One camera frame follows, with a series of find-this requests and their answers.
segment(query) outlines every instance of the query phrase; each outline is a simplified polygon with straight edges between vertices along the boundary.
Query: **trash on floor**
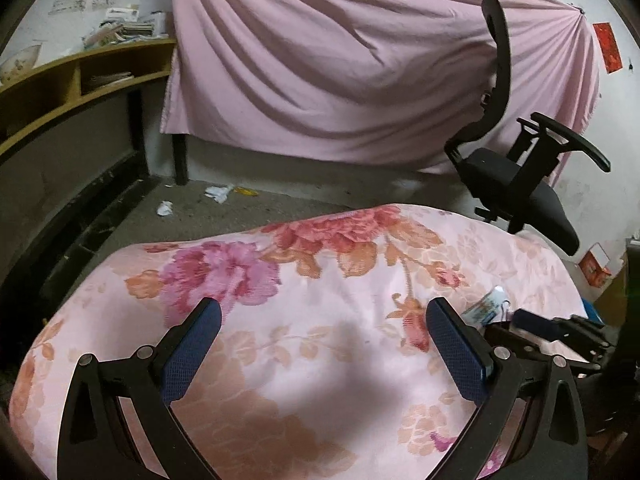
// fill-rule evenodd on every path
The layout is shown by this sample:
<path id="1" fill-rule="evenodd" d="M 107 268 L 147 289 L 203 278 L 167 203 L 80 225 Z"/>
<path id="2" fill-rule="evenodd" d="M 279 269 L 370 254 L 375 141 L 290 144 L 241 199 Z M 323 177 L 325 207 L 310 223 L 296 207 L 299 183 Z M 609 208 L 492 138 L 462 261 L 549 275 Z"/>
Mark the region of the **trash on floor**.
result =
<path id="1" fill-rule="evenodd" d="M 174 213 L 174 203 L 167 200 L 162 200 L 158 209 L 156 210 L 159 216 L 169 216 Z"/>
<path id="2" fill-rule="evenodd" d="M 235 187 L 234 193 L 239 193 L 244 196 L 258 196 L 258 193 L 255 189 L 248 189 L 247 187 Z"/>
<path id="3" fill-rule="evenodd" d="M 212 198 L 219 204 L 223 204 L 226 202 L 226 199 L 229 197 L 229 193 L 233 188 L 233 184 L 229 184 L 226 187 L 209 186 L 204 190 L 204 195 Z"/>

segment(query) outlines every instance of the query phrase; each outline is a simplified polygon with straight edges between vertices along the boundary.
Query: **small package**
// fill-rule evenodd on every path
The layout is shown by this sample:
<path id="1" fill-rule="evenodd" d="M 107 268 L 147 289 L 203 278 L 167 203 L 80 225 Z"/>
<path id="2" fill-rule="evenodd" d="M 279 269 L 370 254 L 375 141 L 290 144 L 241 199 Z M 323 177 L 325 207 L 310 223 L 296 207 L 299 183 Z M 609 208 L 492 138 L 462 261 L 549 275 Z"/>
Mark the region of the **small package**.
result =
<path id="1" fill-rule="evenodd" d="M 482 300 L 466 309 L 460 317 L 469 326 L 482 328 L 489 323 L 507 321 L 511 301 L 500 286 L 494 286 Z"/>
<path id="2" fill-rule="evenodd" d="M 607 279 L 610 278 L 611 272 L 607 269 L 610 258 L 600 244 L 594 244 L 580 260 L 578 266 L 587 283 L 596 288 L 604 286 Z"/>

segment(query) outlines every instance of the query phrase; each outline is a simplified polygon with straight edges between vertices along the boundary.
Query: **paper scrap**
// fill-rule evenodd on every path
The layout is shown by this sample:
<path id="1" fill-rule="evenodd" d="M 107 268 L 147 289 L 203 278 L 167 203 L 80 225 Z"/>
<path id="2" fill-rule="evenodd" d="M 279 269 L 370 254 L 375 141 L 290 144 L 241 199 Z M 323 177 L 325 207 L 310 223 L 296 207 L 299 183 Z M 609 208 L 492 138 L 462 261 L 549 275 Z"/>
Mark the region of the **paper scrap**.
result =
<path id="1" fill-rule="evenodd" d="M 229 197 L 229 193 L 233 188 L 233 184 L 229 184 L 226 187 L 209 186 L 204 190 L 204 195 L 212 198 L 219 204 L 223 204 L 226 202 L 226 199 Z"/>
<path id="2" fill-rule="evenodd" d="M 258 195 L 260 195 L 260 193 L 258 193 L 256 190 L 249 189 L 247 187 L 235 187 L 234 188 L 234 193 L 239 193 L 239 194 L 244 195 L 244 196 L 258 196 Z"/>
<path id="3" fill-rule="evenodd" d="M 610 23 L 594 23 L 593 28 L 596 30 L 600 49 L 604 57 L 604 65 L 607 74 L 622 69 L 622 58 L 616 43 L 616 37 L 613 35 L 613 29 Z"/>
<path id="4" fill-rule="evenodd" d="M 174 213 L 173 208 L 174 208 L 173 202 L 162 200 L 162 202 L 158 206 L 158 209 L 156 210 L 156 213 L 158 213 L 158 216 L 169 216 Z"/>

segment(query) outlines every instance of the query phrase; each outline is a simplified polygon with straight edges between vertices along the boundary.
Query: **chair backrest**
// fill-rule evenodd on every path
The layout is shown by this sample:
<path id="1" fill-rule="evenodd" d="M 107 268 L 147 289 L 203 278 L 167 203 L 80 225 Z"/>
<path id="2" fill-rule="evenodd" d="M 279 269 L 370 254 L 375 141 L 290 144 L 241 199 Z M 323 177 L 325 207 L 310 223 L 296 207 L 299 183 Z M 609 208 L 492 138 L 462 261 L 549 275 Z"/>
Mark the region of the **chair backrest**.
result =
<path id="1" fill-rule="evenodd" d="M 511 45 L 504 11 L 498 0 L 482 0 L 482 13 L 497 46 L 495 87 L 479 121 L 467 124 L 445 144 L 445 152 L 454 164 L 461 160 L 458 146 L 478 140 L 495 128 L 502 119 L 511 91 Z"/>

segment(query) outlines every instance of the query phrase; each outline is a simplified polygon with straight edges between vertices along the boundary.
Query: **desk leg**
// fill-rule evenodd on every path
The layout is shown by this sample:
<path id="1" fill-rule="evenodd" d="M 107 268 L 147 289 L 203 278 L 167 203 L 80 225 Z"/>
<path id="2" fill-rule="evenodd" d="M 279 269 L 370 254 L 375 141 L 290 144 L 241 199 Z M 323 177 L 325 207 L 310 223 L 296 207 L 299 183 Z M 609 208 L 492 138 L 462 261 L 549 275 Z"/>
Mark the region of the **desk leg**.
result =
<path id="1" fill-rule="evenodd" d="M 131 145 L 142 156 L 140 161 L 140 176 L 149 176 L 149 166 L 146 162 L 145 134 L 142 122 L 142 90 L 135 89 L 127 94 L 127 115 L 129 117 L 129 135 Z"/>
<path id="2" fill-rule="evenodd" d="M 189 181 L 187 170 L 187 135 L 173 134 L 171 136 L 174 146 L 175 183 L 184 186 Z"/>

